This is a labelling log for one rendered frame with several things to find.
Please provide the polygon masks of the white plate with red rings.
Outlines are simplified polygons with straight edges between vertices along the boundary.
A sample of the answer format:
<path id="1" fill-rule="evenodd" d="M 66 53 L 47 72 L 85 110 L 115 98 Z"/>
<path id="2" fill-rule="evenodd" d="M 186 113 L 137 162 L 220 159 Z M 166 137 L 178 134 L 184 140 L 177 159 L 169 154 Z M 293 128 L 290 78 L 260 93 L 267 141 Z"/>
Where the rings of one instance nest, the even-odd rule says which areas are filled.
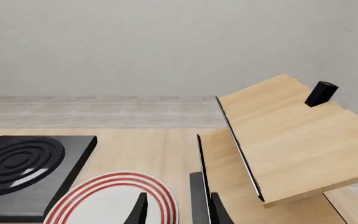
<path id="1" fill-rule="evenodd" d="M 103 174 L 72 188 L 42 224 L 124 224 L 140 194 L 147 195 L 145 224 L 179 224 L 172 191 L 152 175 L 135 171 Z"/>

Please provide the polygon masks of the flat black stove plate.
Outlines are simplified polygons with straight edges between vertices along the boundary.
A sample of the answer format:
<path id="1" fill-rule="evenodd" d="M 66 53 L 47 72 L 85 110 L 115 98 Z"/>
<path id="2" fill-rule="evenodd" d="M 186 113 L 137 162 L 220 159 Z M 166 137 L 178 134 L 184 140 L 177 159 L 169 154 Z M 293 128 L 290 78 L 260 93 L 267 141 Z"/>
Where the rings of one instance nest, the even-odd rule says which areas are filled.
<path id="1" fill-rule="evenodd" d="M 0 136 L 0 223 L 41 223 L 68 192 L 96 136 Z"/>

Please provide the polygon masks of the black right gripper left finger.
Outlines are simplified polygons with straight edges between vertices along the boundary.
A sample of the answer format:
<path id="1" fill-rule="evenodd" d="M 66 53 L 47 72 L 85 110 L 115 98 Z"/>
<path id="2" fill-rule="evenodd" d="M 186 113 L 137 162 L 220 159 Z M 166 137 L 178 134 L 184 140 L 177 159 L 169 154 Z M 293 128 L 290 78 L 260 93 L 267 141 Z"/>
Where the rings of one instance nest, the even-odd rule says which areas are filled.
<path id="1" fill-rule="evenodd" d="M 147 219 L 148 200 L 147 194 L 142 192 L 126 219 L 126 224 L 145 224 Z"/>

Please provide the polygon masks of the pale wooden cabinet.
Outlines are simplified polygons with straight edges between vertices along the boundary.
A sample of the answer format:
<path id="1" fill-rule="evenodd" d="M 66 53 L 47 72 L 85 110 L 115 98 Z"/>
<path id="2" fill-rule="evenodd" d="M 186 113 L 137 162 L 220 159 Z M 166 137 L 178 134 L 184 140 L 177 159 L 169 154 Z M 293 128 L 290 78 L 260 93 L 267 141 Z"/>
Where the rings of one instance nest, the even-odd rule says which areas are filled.
<path id="1" fill-rule="evenodd" d="M 234 224 L 358 224 L 358 115 L 281 74 L 216 98 L 226 127 L 197 136 L 203 191 L 192 195 L 217 224 L 216 192 Z"/>

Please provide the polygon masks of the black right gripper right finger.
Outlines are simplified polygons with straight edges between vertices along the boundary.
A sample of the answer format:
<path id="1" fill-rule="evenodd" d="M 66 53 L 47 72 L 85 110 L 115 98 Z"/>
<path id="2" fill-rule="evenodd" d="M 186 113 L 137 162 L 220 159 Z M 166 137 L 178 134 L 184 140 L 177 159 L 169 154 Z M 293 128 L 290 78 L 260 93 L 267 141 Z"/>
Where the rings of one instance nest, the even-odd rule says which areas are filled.
<path id="1" fill-rule="evenodd" d="M 211 201 L 214 205 L 214 213 L 216 214 L 216 223 L 217 224 L 234 224 L 233 220 L 227 213 L 219 194 L 213 192 L 211 194 Z"/>

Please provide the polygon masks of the small black block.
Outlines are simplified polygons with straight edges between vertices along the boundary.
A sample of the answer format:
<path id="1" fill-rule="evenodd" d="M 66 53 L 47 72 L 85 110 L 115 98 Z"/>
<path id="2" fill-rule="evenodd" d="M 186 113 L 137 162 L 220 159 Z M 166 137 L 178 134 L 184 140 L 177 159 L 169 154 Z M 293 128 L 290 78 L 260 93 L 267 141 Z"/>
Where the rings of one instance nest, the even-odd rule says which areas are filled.
<path id="1" fill-rule="evenodd" d="M 328 102 L 339 87 L 333 83 L 319 81 L 306 99 L 305 104 L 310 108 Z"/>

